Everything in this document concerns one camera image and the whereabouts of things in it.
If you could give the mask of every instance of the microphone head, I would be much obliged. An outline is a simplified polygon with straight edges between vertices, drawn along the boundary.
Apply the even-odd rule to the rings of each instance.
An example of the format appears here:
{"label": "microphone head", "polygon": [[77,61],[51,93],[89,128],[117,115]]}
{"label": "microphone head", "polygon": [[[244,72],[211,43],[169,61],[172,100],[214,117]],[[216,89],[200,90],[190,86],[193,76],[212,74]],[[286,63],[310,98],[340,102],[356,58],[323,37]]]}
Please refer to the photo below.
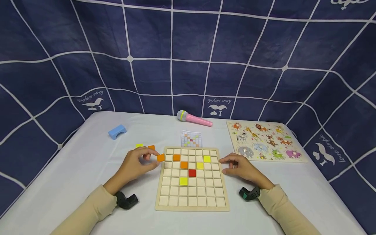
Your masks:
{"label": "microphone head", "polygon": [[179,112],[177,112],[176,117],[177,117],[180,121],[185,121],[185,120],[187,119],[187,115],[188,115],[188,112],[187,112],[187,111],[180,110]]}

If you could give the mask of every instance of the wooden grid board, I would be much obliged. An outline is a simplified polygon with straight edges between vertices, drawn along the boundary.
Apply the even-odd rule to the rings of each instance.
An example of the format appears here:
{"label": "wooden grid board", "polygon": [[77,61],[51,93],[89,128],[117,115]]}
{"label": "wooden grid board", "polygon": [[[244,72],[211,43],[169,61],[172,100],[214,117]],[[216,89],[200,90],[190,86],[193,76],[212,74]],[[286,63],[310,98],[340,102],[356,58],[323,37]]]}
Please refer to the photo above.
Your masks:
{"label": "wooden grid board", "polygon": [[157,211],[230,211],[216,148],[165,147]]}

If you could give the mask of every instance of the beige sleeve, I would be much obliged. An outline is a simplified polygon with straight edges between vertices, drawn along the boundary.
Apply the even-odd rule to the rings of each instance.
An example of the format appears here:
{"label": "beige sleeve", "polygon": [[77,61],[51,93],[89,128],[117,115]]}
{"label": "beige sleeve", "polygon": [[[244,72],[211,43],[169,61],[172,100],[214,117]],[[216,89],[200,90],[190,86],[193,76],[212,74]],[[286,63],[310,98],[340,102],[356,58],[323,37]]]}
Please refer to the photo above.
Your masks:
{"label": "beige sleeve", "polygon": [[318,230],[291,203],[280,185],[261,190],[259,200],[265,210],[282,227],[286,235],[316,235]]}
{"label": "beige sleeve", "polygon": [[88,235],[95,224],[112,213],[116,197],[100,185],[51,235]]}

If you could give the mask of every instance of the pink toy microphone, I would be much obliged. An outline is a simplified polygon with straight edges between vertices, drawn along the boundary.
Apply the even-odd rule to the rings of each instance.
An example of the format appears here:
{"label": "pink toy microphone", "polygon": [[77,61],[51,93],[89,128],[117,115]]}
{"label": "pink toy microphone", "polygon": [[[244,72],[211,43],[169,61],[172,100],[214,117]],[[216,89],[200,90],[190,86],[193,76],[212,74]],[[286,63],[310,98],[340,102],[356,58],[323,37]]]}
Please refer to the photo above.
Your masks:
{"label": "pink toy microphone", "polygon": [[189,121],[189,122],[192,122],[192,123],[197,123],[197,124],[201,124],[201,125],[205,125],[205,126],[213,126],[213,123],[211,121],[207,121],[205,119],[193,116],[193,115],[189,114],[187,111],[184,111],[184,110],[180,110],[179,112],[177,112],[176,117],[180,121]]}

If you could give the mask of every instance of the right hand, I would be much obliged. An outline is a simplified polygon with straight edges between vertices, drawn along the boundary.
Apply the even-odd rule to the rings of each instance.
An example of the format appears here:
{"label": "right hand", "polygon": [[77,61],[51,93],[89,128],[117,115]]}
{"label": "right hand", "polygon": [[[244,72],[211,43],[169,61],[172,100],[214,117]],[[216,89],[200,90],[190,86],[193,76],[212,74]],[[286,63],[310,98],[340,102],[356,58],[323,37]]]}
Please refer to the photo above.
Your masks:
{"label": "right hand", "polygon": [[219,162],[229,164],[229,168],[222,170],[223,174],[235,175],[252,181],[261,189],[269,190],[274,187],[274,184],[242,155],[230,153]]}

